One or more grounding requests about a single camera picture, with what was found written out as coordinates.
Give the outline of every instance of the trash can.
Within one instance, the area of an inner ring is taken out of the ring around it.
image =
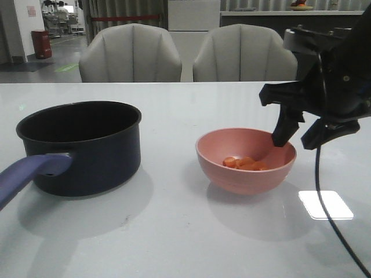
[[[51,57],[52,49],[50,48],[49,32],[46,30],[33,30],[31,31],[31,36],[36,58],[46,59]]]

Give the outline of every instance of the black pot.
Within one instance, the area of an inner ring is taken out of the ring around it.
[[[32,179],[59,196],[86,196],[127,181],[140,165],[140,111],[88,101],[51,107],[16,127],[27,157],[0,174],[0,209]]]

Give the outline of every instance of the bowl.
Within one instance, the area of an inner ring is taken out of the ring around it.
[[[211,131],[196,143],[202,171],[211,182],[227,191],[241,195],[267,192],[284,181],[290,172],[296,150],[287,142],[275,147],[272,134],[248,128],[227,128]],[[249,156],[262,161],[268,170],[239,170],[223,166],[225,158]]]

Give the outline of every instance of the white table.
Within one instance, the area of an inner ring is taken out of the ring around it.
[[[54,105],[113,100],[136,106],[142,163],[110,192],[64,198],[33,184],[0,211],[0,277],[362,277],[327,221],[298,198],[314,190],[315,151],[291,139],[297,160],[277,188],[239,196],[210,184],[195,142],[222,127],[273,131],[278,105],[262,107],[264,83],[1,84],[0,169],[24,156],[15,133],[25,116]],[[337,221],[371,268],[371,120],[323,146],[322,189],[354,213]]]

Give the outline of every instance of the sliced carrot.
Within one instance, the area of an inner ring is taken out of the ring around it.
[[[239,166],[237,169],[240,169],[240,170],[250,170],[250,171],[254,171],[255,170],[253,164],[244,164],[244,165]]]
[[[223,165],[234,168],[236,166],[236,159],[233,156],[229,156],[223,160]]]
[[[252,164],[254,170],[259,171],[259,170],[268,170],[267,165],[262,162],[262,161],[256,161]]]
[[[252,159],[249,156],[244,156],[243,158],[240,159],[239,164],[240,165],[246,165],[246,164],[253,164],[255,162],[254,159]]]

